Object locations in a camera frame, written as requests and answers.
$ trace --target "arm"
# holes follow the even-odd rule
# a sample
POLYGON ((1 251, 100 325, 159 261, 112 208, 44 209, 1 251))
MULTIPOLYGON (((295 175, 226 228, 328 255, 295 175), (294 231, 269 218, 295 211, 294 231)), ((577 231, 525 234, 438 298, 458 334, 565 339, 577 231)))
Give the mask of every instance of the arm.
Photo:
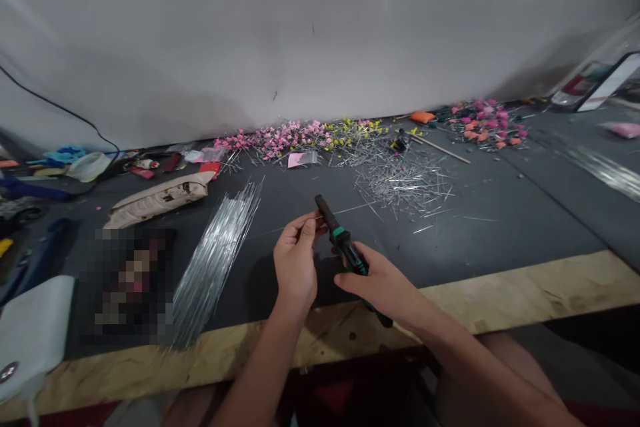
POLYGON ((335 283, 420 337, 443 369, 496 415, 513 425, 582 426, 424 297, 382 254, 354 244, 369 263, 369 275, 338 274, 335 283))
POLYGON ((249 361, 211 421, 215 427, 270 426, 291 369, 293 351, 317 293, 313 244, 326 233, 319 212, 285 227, 273 260, 278 298, 249 361))

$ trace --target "plywood edge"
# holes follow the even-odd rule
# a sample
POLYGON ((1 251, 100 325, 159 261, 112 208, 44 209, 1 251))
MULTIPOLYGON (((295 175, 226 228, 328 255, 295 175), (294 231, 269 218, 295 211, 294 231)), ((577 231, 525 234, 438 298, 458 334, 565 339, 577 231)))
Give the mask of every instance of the plywood edge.
MULTIPOLYGON (((555 260, 421 289, 474 334, 640 303, 640 276, 612 252, 555 260)), ((234 378, 264 322, 204 333, 190 351, 141 346, 63 362, 38 395, 40 414, 179 390, 234 378)), ((336 362, 419 344, 383 328, 361 302, 312 310, 293 367, 336 362)), ((22 402, 0 406, 0 421, 26 415, 22 402)))

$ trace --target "white wall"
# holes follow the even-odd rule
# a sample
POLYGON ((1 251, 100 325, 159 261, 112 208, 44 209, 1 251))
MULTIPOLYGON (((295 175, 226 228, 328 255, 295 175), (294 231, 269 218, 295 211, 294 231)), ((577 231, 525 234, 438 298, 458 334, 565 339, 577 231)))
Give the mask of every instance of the white wall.
MULTIPOLYGON (((544 90, 640 0, 0 0, 0 61, 121 147, 544 90)), ((0 77, 35 148, 106 147, 0 77)))

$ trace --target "wire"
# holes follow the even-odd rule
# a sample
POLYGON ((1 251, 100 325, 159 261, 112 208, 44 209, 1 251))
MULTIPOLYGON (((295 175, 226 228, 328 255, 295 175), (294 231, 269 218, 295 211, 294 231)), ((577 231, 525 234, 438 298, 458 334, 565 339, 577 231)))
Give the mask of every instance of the wire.
POLYGON ((119 148, 115 143, 113 143, 111 140, 108 140, 108 139, 104 138, 104 137, 102 136, 102 133, 100 133, 100 131, 98 130, 98 127, 96 127, 96 126, 95 126, 95 124, 94 124, 93 122, 91 122, 91 121, 89 121, 89 120, 85 119, 84 117, 82 117, 82 116, 78 115, 77 113, 73 113, 73 112, 72 112, 71 110, 69 110, 68 108, 63 107, 62 105, 60 105, 60 104, 58 104, 58 103, 55 103, 54 101, 51 101, 51 100, 49 100, 48 98, 43 97, 43 96, 42 96, 42 95, 40 95, 39 93, 36 93, 36 92, 34 92, 33 90, 31 90, 31 89, 29 89, 29 88, 25 87, 24 85, 22 85, 22 83, 18 82, 15 78, 13 78, 13 76, 12 76, 8 71, 6 71, 6 70, 5 70, 5 68, 4 68, 2 65, 0 65, 0 70, 2 70, 2 72, 3 72, 3 73, 4 73, 4 74, 9 78, 9 80, 11 80, 13 83, 15 83, 15 84, 16 84, 18 87, 20 87, 22 90, 24 90, 24 91, 26 91, 26 92, 29 92, 31 95, 33 95, 33 96, 35 96, 35 97, 38 97, 40 100, 43 100, 43 101, 45 101, 45 102, 47 102, 47 103, 50 103, 50 104, 51 104, 51 105, 53 105, 54 107, 57 107, 57 108, 59 108, 60 110, 62 110, 62 111, 64 111, 64 112, 67 112, 69 115, 72 115, 72 116, 76 117, 78 120, 81 120, 81 121, 85 122, 86 124, 90 125, 90 126, 95 130, 95 133, 97 133, 97 134, 98 134, 98 137, 100 137, 100 138, 101 138, 102 140, 104 140, 105 142, 110 143, 111 145, 113 145, 113 148, 115 148, 115 150, 116 150, 116 152, 115 152, 115 156, 111 159, 111 161, 109 162, 109 165, 107 165, 107 168, 105 169, 105 171, 106 171, 106 170, 108 170, 108 169, 109 169, 109 167, 111 167, 111 165, 113 164, 113 162, 114 162, 114 161, 115 161, 115 160, 120 156, 120 152, 121 152, 120 148, 119 148))

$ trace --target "orange foam piece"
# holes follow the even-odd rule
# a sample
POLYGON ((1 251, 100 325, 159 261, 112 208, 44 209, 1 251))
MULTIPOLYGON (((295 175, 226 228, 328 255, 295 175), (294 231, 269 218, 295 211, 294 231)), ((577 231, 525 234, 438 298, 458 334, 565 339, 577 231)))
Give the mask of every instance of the orange foam piece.
POLYGON ((418 111, 411 115, 411 120, 419 123, 429 123, 433 119, 435 119, 435 115, 429 112, 418 111))

